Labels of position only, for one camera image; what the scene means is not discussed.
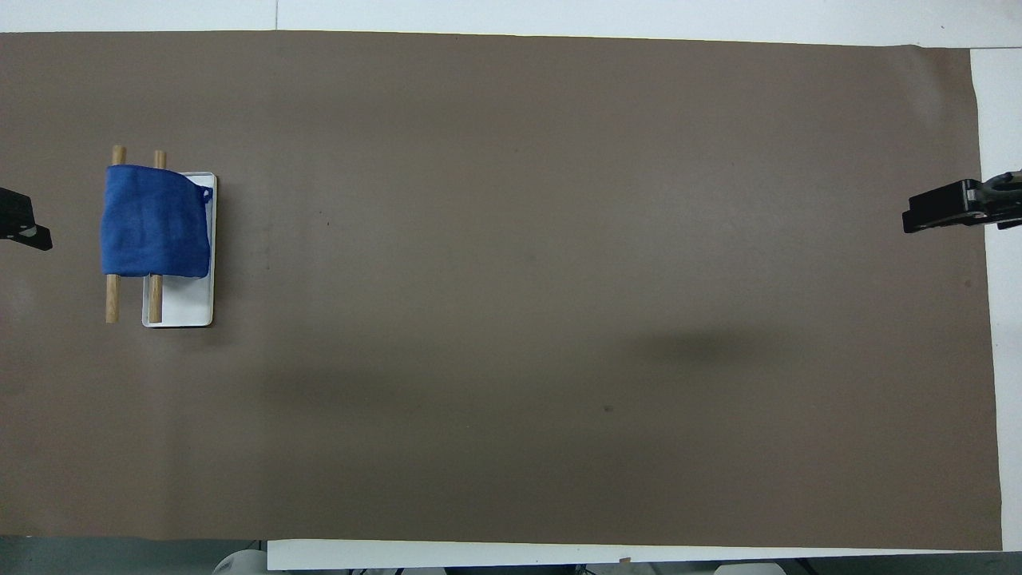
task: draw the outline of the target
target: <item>blue cloth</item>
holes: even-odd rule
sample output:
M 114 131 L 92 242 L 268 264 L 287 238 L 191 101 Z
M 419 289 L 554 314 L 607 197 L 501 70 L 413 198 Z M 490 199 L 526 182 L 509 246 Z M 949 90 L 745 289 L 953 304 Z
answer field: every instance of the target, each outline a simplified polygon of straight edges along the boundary
M 205 202 L 213 190 L 169 170 L 106 169 L 99 229 L 103 273 L 204 277 L 210 273 Z

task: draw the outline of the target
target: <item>wooden rod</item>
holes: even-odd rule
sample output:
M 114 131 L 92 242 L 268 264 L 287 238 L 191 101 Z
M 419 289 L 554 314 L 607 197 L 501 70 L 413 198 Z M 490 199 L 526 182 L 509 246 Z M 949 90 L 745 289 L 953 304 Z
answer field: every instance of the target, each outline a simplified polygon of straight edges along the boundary
M 167 153 L 157 149 L 152 154 L 152 166 L 167 169 Z M 149 275 L 149 324 L 164 322 L 164 276 L 158 273 Z
M 113 146 L 110 163 L 118 165 L 125 162 L 128 150 L 123 145 Z M 106 274 L 106 323 L 117 324 L 121 317 L 121 276 L 115 273 Z

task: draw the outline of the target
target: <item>brown backdrop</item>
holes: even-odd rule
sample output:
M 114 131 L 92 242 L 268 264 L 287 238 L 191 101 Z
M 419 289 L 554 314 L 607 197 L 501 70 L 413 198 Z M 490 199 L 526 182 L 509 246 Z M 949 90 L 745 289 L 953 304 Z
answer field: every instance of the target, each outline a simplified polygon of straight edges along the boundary
M 0 532 L 997 548 L 968 52 L 0 36 Z M 111 144 L 215 326 L 103 324 Z

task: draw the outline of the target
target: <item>white rectangular tray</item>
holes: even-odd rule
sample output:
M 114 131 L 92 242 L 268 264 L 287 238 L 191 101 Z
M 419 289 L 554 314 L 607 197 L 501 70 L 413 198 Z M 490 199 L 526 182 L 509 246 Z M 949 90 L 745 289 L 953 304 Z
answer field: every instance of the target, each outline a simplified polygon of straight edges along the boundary
M 149 278 L 142 278 L 142 326 L 146 328 L 201 328 L 213 324 L 213 272 L 217 254 L 217 176 L 211 172 L 184 172 L 198 185 L 212 187 L 205 204 L 205 229 L 210 234 L 210 274 L 205 277 L 164 276 L 164 322 L 149 323 Z

